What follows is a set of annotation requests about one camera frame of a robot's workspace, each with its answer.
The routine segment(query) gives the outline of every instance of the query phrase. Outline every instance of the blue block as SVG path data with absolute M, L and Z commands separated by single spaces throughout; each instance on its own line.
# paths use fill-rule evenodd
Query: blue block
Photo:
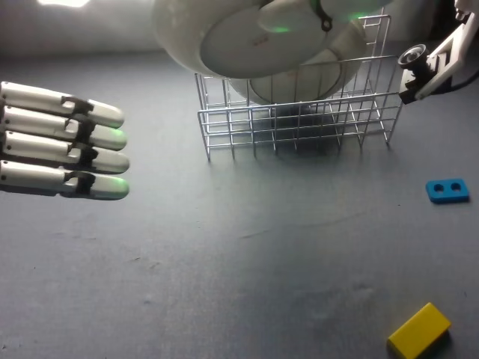
M 469 190 L 460 178 L 430 181 L 426 184 L 426 191 L 433 203 L 457 203 L 469 200 Z

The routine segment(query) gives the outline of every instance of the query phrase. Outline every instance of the metal wire rack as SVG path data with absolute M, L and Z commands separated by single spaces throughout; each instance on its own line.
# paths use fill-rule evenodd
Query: metal wire rack
M 195 75 L 201 110 L 201 134 L 208 160 L 215 149 L 270 145 L 278 153 L 281 145 L 298 146 L 303 141 L 335 141 L 341 150 L 346 138 L 356 138 L 360 147 L 370 135 L 382 135 L 389 145 L 402 102 L 398 96 L 397 56 L 384 55 L 391 17 L 384 14 L 360 19 L 368 39 L 367 57 L 359 71 L 340 91 L 327 99 L 256 105 L 234 91 L 227 79 Z M 315 64 L 325 66 L 330 63 Z

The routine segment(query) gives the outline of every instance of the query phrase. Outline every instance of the white robotic finger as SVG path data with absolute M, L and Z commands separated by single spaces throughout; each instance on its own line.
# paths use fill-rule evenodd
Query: white robotic finger
M 128 182 L 118 177 L 12 161 L 0 162 L 0 185 L 97 200 L 120 200 L 129 193 Z
M 7 130 L 80 141 L 109 150 L 126 146 L 126 135 L 119 129 L 4 105 L 0 108 L 0 132 Z
M 2 82 L 0 96 L 10 106 L 70 117 L 84 115 L 95 123 L 116 129 L 124 122 L 124 114 L 119 108 L 44 88 Z
M 123 153 L 13 131 L 4 134 L 2 151 L 11 156 L 78 165 L 115 174 L 122 174 L 129 168 L 129 160 Z

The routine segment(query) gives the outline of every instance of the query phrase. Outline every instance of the yellow block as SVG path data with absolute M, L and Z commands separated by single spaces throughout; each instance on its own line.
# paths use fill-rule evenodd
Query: yellow block
M 388 344 L 403 359 L 415 359 L 450 326 L 451 322 L 428 303 L 388 338 Z

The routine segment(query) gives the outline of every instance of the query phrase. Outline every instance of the dish rack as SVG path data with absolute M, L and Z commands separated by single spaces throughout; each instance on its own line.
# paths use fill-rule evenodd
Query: dish rack
M 360 61 L 355 77 L 343 83 L 340 91 L 327 99 L 256 105 L 232 89 L 227 79 L 196 74 L 201 110 L 198 121 L 208 160 L 216 149 L 269 145 L 278 153 L 282 145 L 298 150 L 306 141 L 334 141 L 341 150 L 347 138 L 355 138 L 363 147 L 370 135 L 383 136 L 389 145 L 402 102 L 397 56 L 384 55 L 391 17 L 384 14 L 361 17 L 367 38 L 367 57 L 335 64 Z M 308 66 L 325 66 L 331 63 Z

